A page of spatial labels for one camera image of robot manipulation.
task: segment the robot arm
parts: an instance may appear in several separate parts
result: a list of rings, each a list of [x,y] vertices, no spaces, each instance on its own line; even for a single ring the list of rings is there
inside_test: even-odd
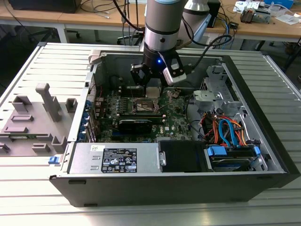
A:
[[[191,73],[192,68],[182,64],[175,47],[184,8],[185,13],[187,10],[188,13],[189,10],[195,13],[199,8],[190,8],[198,5],[198,2],[199,0],[189,0],[188,3],[187,0],[147,1],[143,62],[141,65],[132,65],[131,68],[136,84],[146,86],[151,78],[158,78],[162,86],[167,87],[185,80],[186,74]],[[144,73],[142,78],[139,76],[140,70]]]

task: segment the motherboard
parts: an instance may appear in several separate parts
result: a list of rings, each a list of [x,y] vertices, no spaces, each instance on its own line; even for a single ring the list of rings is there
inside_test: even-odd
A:
[[[97,120],[101,143],[153,143],[160,140],[191,140],[185,118],[185,101],[179,89],[161,96],[123,97],[118,90],[101,98]]]

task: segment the white sticker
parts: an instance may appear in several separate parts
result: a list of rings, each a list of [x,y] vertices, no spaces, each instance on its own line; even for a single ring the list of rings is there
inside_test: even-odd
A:
[[[91,145],[91,152],[102,152],[104,150],[105,145]]]

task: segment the yellow wire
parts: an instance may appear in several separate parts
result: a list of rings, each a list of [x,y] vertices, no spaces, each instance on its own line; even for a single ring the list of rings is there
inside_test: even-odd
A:
[[[243,132],[243,131],[241,131],[241,137],[242,137],[242,140],[243,140],[244,145],[247,145],[246,142],[245,142],[244,132]]]
[[[239,125],[237,122],[235,122],[235,121],[230,121],[230,122],[232,122],[232,123],[234,123],[235,125],[237,125],[238,127],[241,127],[241,125]]]

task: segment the green circuit board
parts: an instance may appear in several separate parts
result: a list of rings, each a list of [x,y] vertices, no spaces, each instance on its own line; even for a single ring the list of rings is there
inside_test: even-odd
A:
[[[120,97],[117,91],[110,92],[104,98],[98,117],[100,133],[97,142],[154,143],[161,139],[191,140],[190,128],[184,114],[185,97],[172,90],[165,91],[158,99]],[[152,106],[156,108],[152,109],[148,103],[153,103]],[[152,120],[160,124],[154,123],[148,134],[119,136],[120,108],[124,115],[134,115],[135,119],[143,118],[145,114],[153,114]]]

